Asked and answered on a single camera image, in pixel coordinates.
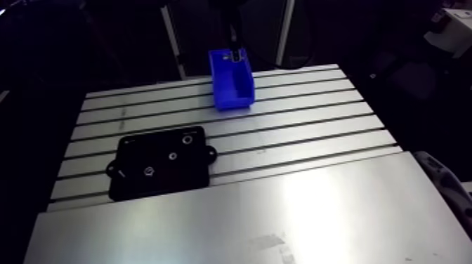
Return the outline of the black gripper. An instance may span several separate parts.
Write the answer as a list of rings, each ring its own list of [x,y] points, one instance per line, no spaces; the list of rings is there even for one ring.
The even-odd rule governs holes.
[[[242,60],[242,31],[239,24],[230,23],[229,29],[229,47],[230,57],[233,62]]]

